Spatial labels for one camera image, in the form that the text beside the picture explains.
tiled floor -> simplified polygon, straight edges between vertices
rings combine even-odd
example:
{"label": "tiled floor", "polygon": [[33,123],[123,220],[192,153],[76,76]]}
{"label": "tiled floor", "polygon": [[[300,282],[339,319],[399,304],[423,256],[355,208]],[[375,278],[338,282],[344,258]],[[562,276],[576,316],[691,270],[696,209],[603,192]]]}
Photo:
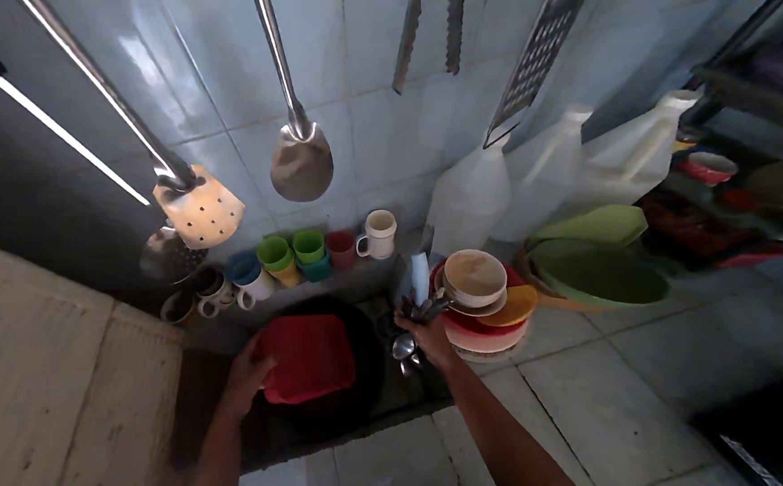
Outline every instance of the tiled floor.
{"label": "tiled floor", "polygon": [[[742,486],[685,421],[783,378],[783,266],[675,282],[649,308],[539,309],[510,360],[472,367],[577,486]],[[493,485],[452,406],[240,484]]]}

serrated knife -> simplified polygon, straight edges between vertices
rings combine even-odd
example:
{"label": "serrated knife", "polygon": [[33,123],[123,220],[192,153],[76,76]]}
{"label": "serrated knife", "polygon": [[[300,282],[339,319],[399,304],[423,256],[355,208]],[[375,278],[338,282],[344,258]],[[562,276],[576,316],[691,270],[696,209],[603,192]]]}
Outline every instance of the serrated knife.
{"label": "serrated knife", "polygon": [[449,0],[449,27],[446,36],[446,72],[461,70],[461,38],[463,37],[463,0]]}
{"label": "serrated knife", "polygon": [[400,36],[400,47],[397,48],[397,64],[394,69],[394,80],[391,88],[397,94],[404,94],[406,71],[410,68],[412,45],[416,41],[416,30],[419,28],[419,16],[422,15],[422,0],[409,0],[404,18],[404,33]]}

person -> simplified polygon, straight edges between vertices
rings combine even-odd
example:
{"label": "person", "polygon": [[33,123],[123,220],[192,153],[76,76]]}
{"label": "person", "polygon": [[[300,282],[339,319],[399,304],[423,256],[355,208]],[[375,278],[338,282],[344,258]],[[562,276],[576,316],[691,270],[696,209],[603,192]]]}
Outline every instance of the person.
{"label": "person", "polygon": [[[441,315],[427,325],[412,323],[398,310],[395,323],[410,332],[449,385],[469,433],[497,486],[574,486],[527,429],[505,410],[461,359],[446,337]],[[202,444],[193,486],[235,486],[239,482],[239,424],[269,370],[273,356],[254,359],[260,333],[233,361],[220,403]]]}

blue plastic cup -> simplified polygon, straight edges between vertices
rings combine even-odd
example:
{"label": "blue plastic cup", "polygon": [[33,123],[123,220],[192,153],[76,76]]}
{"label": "blue plastic cup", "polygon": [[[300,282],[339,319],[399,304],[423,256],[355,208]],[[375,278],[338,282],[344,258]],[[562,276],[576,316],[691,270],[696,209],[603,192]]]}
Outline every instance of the blue plastic cup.
{"label": "blue plastic cup", "polygon": [[236,285],[246,285],[259,277],[263,264],[259,263],[256,252],[236,253],[226,260],[226,278]]}

white plastic bottle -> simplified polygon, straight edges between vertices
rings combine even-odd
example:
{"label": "white plastic bottle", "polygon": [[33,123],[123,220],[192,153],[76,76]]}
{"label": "white plastic bottle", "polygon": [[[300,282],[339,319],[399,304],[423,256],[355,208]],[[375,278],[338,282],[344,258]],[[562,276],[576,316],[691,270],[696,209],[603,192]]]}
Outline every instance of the white plastic bottle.
{"label": "white plastic bottle", "polygon": [[585,143],[580,176],[558,216],[607,204],[633,204],[664,181],[679,116],[699,97],[690,91],[670,91],[649,112]]}
{"label": "white plastic bottle", "polygon": [[507,141],[505,136],[486,149],[476,149],[437,180],[427,220],[434,226],[433,253],[448,257],[485,245],[511,200],[502,154]]}
{"label": "white plastic bottle", "polygon": [[505,154],[512,202],[491,238],[520,241],[563,204],[583,159],[580,127],[592,114],[589,106],[569,105],[554,126]]}

